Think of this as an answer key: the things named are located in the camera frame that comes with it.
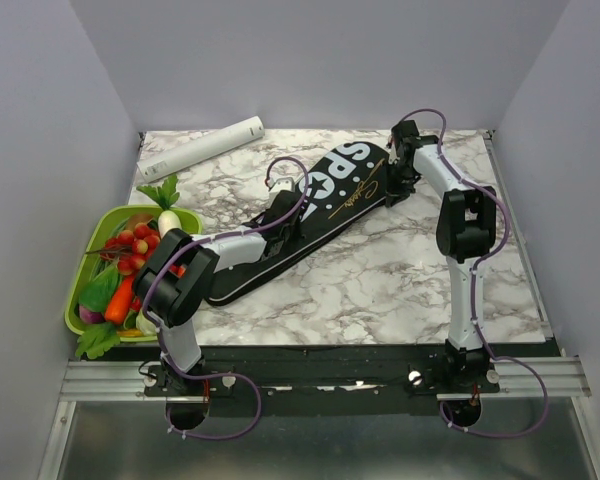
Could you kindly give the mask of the black sport racket bag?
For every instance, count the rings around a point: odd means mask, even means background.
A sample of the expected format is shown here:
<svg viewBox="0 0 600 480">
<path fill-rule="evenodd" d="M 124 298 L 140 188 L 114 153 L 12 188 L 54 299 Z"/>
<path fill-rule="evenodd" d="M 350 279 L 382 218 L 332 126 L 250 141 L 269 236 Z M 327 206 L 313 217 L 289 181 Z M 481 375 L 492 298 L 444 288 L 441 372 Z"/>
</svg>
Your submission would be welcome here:
<svg viewBox="0 0 600 480">
<path fill-rule="evenodd" d="M 384 148 L 364 141 L 344 143 L 328 151 L 309 170 L 308 205 L 299 235 L 270 259 L 216 273 L 207 303 L 224 306 L 261 287 L 383 206 L 387 159 Z"/>
</svg>

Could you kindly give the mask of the white shuttlecock tube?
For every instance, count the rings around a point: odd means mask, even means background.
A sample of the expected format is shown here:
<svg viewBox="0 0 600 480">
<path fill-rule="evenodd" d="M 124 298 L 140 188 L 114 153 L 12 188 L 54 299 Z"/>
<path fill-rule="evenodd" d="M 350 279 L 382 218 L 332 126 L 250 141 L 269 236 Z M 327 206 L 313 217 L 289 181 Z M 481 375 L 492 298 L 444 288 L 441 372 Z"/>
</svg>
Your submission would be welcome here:
<svg viewBox="0 0 600 480">
<path fill-rule="evenodd" d="M 140 160 L 138 170 L 142 178 L 151 183 L 259 140 L 264 135 L 261 119 L 254 116 Z"/>
</svg>

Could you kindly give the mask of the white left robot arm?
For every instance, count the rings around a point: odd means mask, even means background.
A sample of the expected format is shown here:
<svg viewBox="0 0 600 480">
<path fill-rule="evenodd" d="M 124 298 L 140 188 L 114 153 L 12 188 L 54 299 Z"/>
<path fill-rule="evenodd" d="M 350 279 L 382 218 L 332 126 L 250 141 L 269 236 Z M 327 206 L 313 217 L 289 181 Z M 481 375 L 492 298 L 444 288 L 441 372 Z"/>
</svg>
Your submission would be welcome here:
<svg viewBox="0 0 600 480">
<path fill-rule="evenodd" d="M 156 330 L 167 382 L 181 395 L 194 393 L 202 380 L 202 351 L 193 317 L 210 295 L 215 277 L 242 265 L 262 266 L 296 236 L 306 195 L 283 190 L 261 216 L 232 231 L 194 236 L 167 232 L 133 281 L 141 312 Z"/>
</svg>

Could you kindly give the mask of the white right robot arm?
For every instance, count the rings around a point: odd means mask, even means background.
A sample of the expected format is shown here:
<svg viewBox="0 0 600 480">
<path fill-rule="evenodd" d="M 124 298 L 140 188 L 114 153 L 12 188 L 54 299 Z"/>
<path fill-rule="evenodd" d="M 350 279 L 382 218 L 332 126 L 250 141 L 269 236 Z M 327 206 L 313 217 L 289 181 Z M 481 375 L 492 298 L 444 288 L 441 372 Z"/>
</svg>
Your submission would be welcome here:
<svg viewBox="0 0 600 480">
<path fill-rule="evenodd" d="M 481 191 L 462 171 L 444 158 L 441 140 L 423 135 L 413 120 L 391 129 L 385 164 L 385 204 L 391 207 L 415 192 L 425 179 L 441 199 L 436 245 L 446 258 L 451 282 L 451 322 L 445 341 L 440 379 L 460 392 L 486 373 L 490 356 L 483 332 L 484 268 L 479 264 L 496 241 L 496 203 L 490 188 Z"/>
</svg>

